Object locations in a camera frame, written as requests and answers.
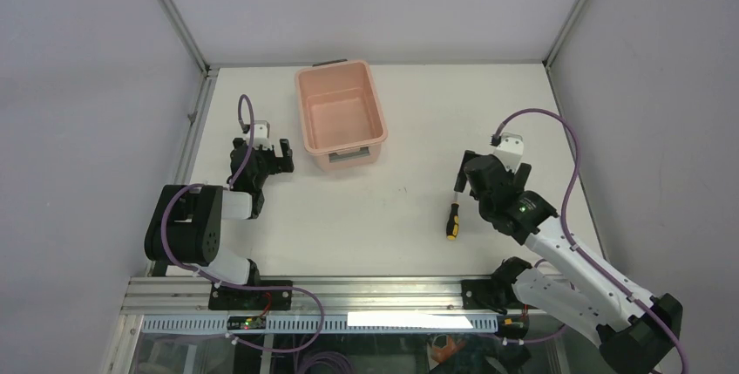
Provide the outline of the black yellow handled screwdriver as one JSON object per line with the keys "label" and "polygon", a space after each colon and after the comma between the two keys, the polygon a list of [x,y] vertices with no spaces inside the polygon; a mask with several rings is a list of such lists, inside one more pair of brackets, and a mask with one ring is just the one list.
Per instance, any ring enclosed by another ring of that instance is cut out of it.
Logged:
{"label": "black yellow handled screwdriver", "polygon": [[448,214],[445,234],[448,240],[456,240],[459,231],[459,203],[458,203],[459,192],[455,191],[453,195],[453,201],[451,203],[450,212]]}

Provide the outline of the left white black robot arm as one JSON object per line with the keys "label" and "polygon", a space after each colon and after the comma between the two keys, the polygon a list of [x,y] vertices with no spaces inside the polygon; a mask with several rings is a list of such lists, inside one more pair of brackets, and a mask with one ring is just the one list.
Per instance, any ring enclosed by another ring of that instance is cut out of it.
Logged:
{"label": "left white black robot arm", "polygon": [[148,225],[144,251],[154,262],[180,263],[195,274],[216,283],[261,284],[256,263],[241,257],[220,241],[224,220],[254,220],[265,202],[263,187],[268,177],[295,170],[293,152],[287,139],[279,140],[281,155],[271,143],[257,145],[247,157],[247,141],[233,140],[230,167],[238,171],[247,164],[233,188],[192,184],[163,186]]}

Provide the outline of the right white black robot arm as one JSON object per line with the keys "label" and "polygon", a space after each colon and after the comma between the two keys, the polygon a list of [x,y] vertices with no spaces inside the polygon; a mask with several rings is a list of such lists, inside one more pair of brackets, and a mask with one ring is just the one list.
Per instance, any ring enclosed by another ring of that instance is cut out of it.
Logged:
{"label": "right white black robot arm", "polygon": [[681,303],[627,281],[575,242],[556,208],[525,189],[530,171],[528,164],[513,172],[493,154],[465,151],[454,190],[469,189],[484,221],[554,266],[567,283],[511,257],[478,286],[464,282],[464,298],[500,314],[516,303],[542,309],[593,343],[613,371],[654,373],[679,340]]}

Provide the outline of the pink plastic bin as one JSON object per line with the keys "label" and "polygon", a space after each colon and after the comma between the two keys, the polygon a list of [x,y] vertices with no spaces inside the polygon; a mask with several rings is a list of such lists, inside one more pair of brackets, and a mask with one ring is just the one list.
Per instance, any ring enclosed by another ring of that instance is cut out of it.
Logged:
{"label": "pink plastic bin", "polygon": [[370,66],[339,59],[295,74],[304,146],[325,172],[377,162],[388,137]]}

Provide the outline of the orange object under table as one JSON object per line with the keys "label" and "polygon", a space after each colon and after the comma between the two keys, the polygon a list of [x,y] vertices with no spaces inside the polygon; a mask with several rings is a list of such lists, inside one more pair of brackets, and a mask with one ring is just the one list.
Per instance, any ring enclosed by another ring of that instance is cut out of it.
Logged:
{"label": "orange object under table", "polygon": [[428,342],[429,358],[435,363],[441,364],[461,351],[465,346],[466,341],[460,335],[436,335]]}

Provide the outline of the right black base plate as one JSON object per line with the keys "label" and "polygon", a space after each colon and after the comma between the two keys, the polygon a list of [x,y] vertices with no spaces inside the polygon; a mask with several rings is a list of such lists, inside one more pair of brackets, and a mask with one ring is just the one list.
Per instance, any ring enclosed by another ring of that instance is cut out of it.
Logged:
{"label": "right black base plate", "polygon": [[464,309],[488,309],[499,314],[506,314],[509,309],[523,309],[510,282],[492,278],[464,279],[460,287]]}

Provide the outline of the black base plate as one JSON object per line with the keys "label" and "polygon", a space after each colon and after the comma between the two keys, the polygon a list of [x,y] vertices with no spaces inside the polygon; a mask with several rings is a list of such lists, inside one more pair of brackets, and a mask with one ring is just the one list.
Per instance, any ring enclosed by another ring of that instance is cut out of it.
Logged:
{"label": "black base plate", "polygon": [[509,309],[523,309],[510,282],[492,278],[464,279],[460,287],[464,309],[488,309],[499,314],[506,314]]}
{"label": "black base plate", "polygon": [[208,300],[209,310],[238,310],[262,311],[266,307],[270,310],[290,310],[292,293],[288,289],[270,291],[246,291],[224,286],[211,288]]}

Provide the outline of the right aluminium frame post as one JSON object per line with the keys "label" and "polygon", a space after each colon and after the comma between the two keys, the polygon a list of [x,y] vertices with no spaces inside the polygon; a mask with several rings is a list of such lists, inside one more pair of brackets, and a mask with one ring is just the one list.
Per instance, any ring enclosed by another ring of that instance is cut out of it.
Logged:
{"label": "right aluminium frame post", "polygon": [[565,22],[560,27],[559,32],[554,39],[552,46],[550,47],[550,50],[543,59],[542,64],[547,72],[552,69],[562,46],[567,40],[569,34],[571,33],[588,1],[589,0],[575,0],[572,8],[568,11]]}

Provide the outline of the aluminium frame post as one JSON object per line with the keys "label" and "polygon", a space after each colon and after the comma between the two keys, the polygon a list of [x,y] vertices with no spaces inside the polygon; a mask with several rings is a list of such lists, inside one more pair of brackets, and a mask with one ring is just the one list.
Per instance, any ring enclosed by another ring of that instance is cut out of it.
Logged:
{"label": "aluminium frame post", "polygon": [[201,73],[208,74],[210,66],[197,45],[191,31],[174,0],[158,0],[161,9],[169,20],[175,34],[186,48],[186,51]]}
{"label": "aluminium frame post", "polygon": [[547,72],[552,69],[562,46],[567,40],[569,34],[571,33],[588,1],[589,0],[575,0],[572,8],[568,11],[565,22],[560,27],[559,32],[554,39],[552,46],[550,47],[550,50],[543,59],[542,64]]}

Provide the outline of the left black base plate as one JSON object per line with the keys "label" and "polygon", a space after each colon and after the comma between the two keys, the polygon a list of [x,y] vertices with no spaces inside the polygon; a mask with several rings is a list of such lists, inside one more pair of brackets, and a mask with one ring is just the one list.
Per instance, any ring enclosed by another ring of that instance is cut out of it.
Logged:
{"label": "left black base plate", "polygon": [[270,310],[290,310],[292,293],[288,289],[270,291],[246,291],[224,286],[211,288],[208,300],[209,310],[238,310],[262,311],[266,307]]}

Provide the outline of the aluminium front rail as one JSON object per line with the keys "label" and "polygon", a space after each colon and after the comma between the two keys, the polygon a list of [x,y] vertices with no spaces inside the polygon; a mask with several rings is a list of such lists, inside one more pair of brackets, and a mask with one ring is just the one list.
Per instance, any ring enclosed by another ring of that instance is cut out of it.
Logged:
{"label": "aluminium front rail", "polygon": [[[290,310],[273,314],[315,314],[318,297],[325,312],[339,315],[365,310],[418,310],[458,313],[464,309],[460,282],[488,279],[486,275],[452,276],[265,276],[262,283],[292,282]],[[130,280],[120,312],[124,315],[204,315],[207,313],[256,314],[260,311],[209,310],[213,284],[190,276],[138,277]]]}

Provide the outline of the left aluminium frame post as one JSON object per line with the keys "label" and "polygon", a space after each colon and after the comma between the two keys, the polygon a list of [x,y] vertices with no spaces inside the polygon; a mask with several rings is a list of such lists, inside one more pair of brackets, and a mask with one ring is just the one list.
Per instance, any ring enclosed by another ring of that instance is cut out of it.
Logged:
{"label": "left aluminium frame post", "polygon": [[175,34],[186,48],[186,51],[201,73],[208,74],[210,66],[197,45],[191,31],[174,0],[158,0],[161,9],[169,20]]}

